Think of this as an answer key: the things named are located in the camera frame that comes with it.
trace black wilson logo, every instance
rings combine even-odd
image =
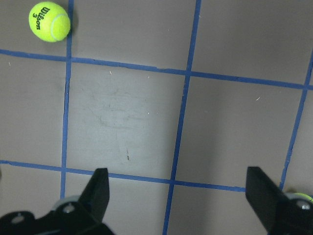
[[[50,9],[47,7],[43,7],[41,11],[36,15],[35,13],[33,14],[33,17],[37,19],[36,21],[36,29],[40,30],[40,20],[43,20],[45,18],[45,14],[48,13]]]

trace white tennis ball seam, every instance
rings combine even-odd
[[[51,34],[51,37],[52,37],[55,41],[59,41],[59,39],[56,39],[56,38],[54,37],[54,35],[53,35],[53,25],[54,25],[54,22],[55,22],[60,16],[65,16],[65,17],[67,17],[66,14],[59,14],[59,15],[57,15],[57,16],[53,19],[53,21],[52,21],[52,23],[51,23],[50,34]]]

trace grid square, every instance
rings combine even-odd
[[[67,166],[169,178],[184,77],[73,64]]]
[[[304,83],[312,1],[204,0],[193,70]]]
[[[61,164],[65,63],[0,55],[0,159]]]
[[[73,56],[184,70],[195,2],[76,0]]]
[[[0,217],[30,211],[39,218],[60,199],[59,172],[2,164],[0,173]]]
[[[66,40],[58,43],[47,43],[35,36],[28,23],[28,14],[38,0],[1,1],[0,49],[23,51],[28,53],[66,55]],[[67,11],[68,0],[55,0],[55,3]]]
[[[244,193],[175,186],[168,235],[265,233]]]
[[[176,179],[244,187],[259,166],[278,183],[301,90],[193,77]]]
[[[285,190],[313,195],[312,182],[312,136],[313,136],[313,91],[308,91],[307,99],[293,147],[287,171]]]
[[[90,176],[67,174],[67,196],[80,195]],[[119,235],[162,233],[168,185],[110,178],[104,222]]]

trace gray floor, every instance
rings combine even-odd
[[[0,216],[42,216],[98,167],[117,235],[265,235],[250,165],[313,194],[311,0],[57,0],[58,43],[29,29],[37,2],[0,3]]]

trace screw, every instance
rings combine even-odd
[[[303,201],[303,200],[298,200],[297,201],[297,206],[300,207],[303,210],[309,210],[311,209],[311,206],[308,202]]]
[[[25,217],[21,214],[21,213],[18,213],[17,216],[15,216],[12,220],[11,220],[11,223],[12,224],[19,224],[21,222],[23,222],[25,220]]]
[[[75,207],[71,203],[69,203],[66,207],[63,208],[63,212],[67,214],[73,212],[74,210]]]

